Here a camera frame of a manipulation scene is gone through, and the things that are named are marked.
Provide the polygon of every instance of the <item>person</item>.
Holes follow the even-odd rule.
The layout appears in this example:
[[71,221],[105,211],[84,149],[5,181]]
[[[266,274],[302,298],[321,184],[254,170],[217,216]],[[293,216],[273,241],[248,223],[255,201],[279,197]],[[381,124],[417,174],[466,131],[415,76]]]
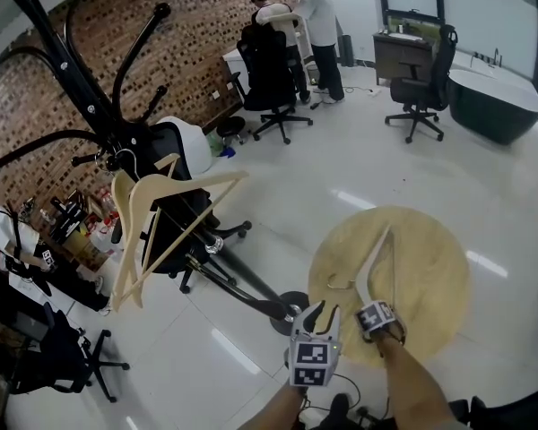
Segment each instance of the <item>person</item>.
[[[259,8],[254,14],[256,23],[258,23],[258,18],[262,21],[271,16],[291,12],[288,5],[276,4],[269,0],[251,0],[251,3]],[[295,84],[299,90],[299,98],[302,103],[308,104],[311,100],[311,93],[307,89],[307,77],[305,76],[305,70],[303,69],[301,55],[297,46],[297,34],[295,33],[293,21],[271,22],[270,25],[274,30],[281,31],[285,34],[285,38],[287,39],[287,60],[293,73]]]
[[[385,361],[388,395],[399,430],[466,430],[455,420],[444,393],[429,372],[399,342],[398,325],[389,331],[375,331],[371,338]],[[239,430],[289,430],[298,420],[306,391],[288,384]],[[361,428],[347,418],[346,395],[334,397],[329,415],[318,430]]]
[[323,101],[327,104],[343,102],[343,82],[334,48],[337,42],[337,26],[333,0],[300,0],[292,13],[257,16],[257,22],[262,25],[295,19],[307,21],[313,56],[319,70],[319,84],[315,91],[325,94]]
[[51,291],[46,282],[93,311],[102,315],[109,313],[109,297],[100,293],[103,285],[101,277],[96,282],[81,279],[72,264],[48,247],[30,225],[18,222],[18,233],[20,249],[12,215],[0,205],[0,251],[10,257],[11,263],[15,258],[29,266],[27,270],[20,268],[23,264],[18,266],[18,270],[13,268],[14,273],[20,272],[23,277],[31,276],[48,296],[51,296]]

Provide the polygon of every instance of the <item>wooden tabletop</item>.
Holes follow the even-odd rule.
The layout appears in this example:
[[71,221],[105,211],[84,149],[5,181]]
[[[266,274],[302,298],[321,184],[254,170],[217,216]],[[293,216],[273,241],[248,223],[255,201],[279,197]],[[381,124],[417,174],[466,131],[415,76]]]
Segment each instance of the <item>wooden tabletop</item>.
[[[405,347],[419,361],[441,350],[460,328],[471,294],[468,261],[448,229],[425,213],[404,207],[377,207],[356,213],[335,227],[319,246],[309,272],[311,304],[325,300],[317,329],[325,329],[334,305],[342,311],[343,355],[356,363],[382,366],[374,345],[366,344],[354,315],[362,301],[355,288],[335,287],[355,279],[386,225],[395,244],[396,312],[408,330]],[[392,241],[387,240],[369,279],[372,299],[393,304]]]

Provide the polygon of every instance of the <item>clothes hanger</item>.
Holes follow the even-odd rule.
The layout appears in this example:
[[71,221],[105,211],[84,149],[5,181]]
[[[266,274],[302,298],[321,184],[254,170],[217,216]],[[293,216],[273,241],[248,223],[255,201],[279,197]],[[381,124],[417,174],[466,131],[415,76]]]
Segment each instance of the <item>clothes hanger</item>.
[[[143,177],[137,183],[134,183],[125,172],[119,172],[112,183],[112,195],[117,206],[117,211],[122,219],[122,229],[126,238],[126,247],[119,266],[116,282],[113,288],[112,307],[115,311],[130,297],[134,297],[134,302],[138,307],[143,307],[142,289],[143,283],[148,279],[152,272],[173,252],[173,250],[195,229],[195,227],[204,220],[204,218],[217,206],[217,204],[229,194],[235,185],[248,176],[245,171],[229,172],[227,174],[219,174],[198,178],[196,180],[175,180],[171,178],[175,169],[175,164],[179,159],[179,155],[172,154],[158,163],[158,169],[165,168],[170,165],[169,176],[159,174],[151,174]],[[138,275],[135,268],[135,249],[139,240],[139,236],[143,231],[143,225],[147,218],[150,208],[153,203],[161,198],[168,197],[174,194],[182,194],[197,189],[203,189],[207,186],[214,186],[230,183],[230,185],[207,207],[197,218],[189,225],[186,230],[179,235],[168,249],[155,260],[155,262],[147,268],[148,256],[150,254],[151,245],[155,236],[155,228],[157,226],[157,218],[153,222],[153,229],[150,233],[149,247],[144,258],[143,269],[141,275]],[[161,215],[161,210],[158,209],[156,215]],[[126,281],[130,281],[130,287],[126,290]]]

